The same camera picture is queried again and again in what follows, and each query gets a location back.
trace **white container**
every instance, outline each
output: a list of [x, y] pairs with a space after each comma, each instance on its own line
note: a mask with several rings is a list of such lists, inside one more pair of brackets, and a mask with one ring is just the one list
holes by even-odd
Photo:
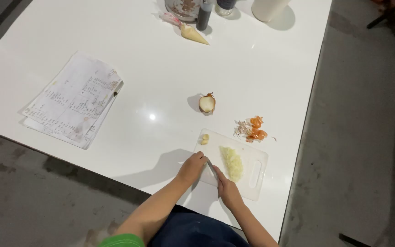
[[252, 13], [264, 22], [269, 22], [280, 14], [291, 0], [254, 0]]

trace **onion skin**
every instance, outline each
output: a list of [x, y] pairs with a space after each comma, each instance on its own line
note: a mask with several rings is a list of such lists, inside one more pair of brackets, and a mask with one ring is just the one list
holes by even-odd
[[[201, 100], [202, 98], [206, 98], [206, 97], [211, 97], [211, 98], [213, 98], [213, 100], [214, 100], [213, 109], [211, 109], [211, 110], [209, 110], [209, 111], [205, 111], [205, 110], [202, 109], [202, 107], [200, 106], [200, 100]], [[199, 108], [200, 108], [202, 111], [204, 111], [205, 113], [209, 113], [209, 112], [213, 113], [215, 107], [216, 107], [216, 99], [214, 98], [213, 93], [207, 94], [206, 96], [202, 96], [202, 97], [199, 99]]]

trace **child's hand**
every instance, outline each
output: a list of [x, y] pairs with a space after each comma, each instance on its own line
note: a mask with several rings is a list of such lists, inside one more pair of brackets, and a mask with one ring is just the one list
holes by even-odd
[[194, 153], [188, 158], [184, 164], [182, 164], [181, 169], [179, 169], [178, 175], [176, 177], [185, 181], [189, 185], [193, 184], [200, 176], [205, 162], [208, 158], [204, 156], [204, 153], [199, 151]]
[[217, 191], [222, 198], [223, 204], [231, 211], [244, 207], [245, 204], [236, 183], [227, 179], [219, 167], [213, 165], [213, 168], [219, 177]]

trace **stack of paper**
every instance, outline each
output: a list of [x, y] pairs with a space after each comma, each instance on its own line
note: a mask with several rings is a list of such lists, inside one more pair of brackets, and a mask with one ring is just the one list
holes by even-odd
[[111, 66], [77, 52], [23, 111], [24, 125], [88, 149], [122, 84]]

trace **white plastic cutting board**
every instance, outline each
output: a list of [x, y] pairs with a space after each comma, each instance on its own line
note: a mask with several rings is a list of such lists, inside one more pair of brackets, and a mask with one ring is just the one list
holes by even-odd
[[[210, 135], [210, 139], [208, 144], [201, 145], [202, 136], [205, 134]], [[250, 147], [246, 142], [242, 143], [241, 140], [237, 141], [216, 132], [212, 132], [211, 130], [202, 129], [196, 143], [195, 153], [202, 151], [213, 165], [220, 168], [226, 177], [228, 177], [228, 173], [223, 162], [222, 154], [220, 153], [220, 146], [235, 149], [237, 154], [240, 155], [243, 164], [243, 176], [236, 185], [243, 197], [257, 201], [268, 164], [268, 154]], [[217, 186], [216, 178], [208, 165], [205, 166], [200, 180]]]

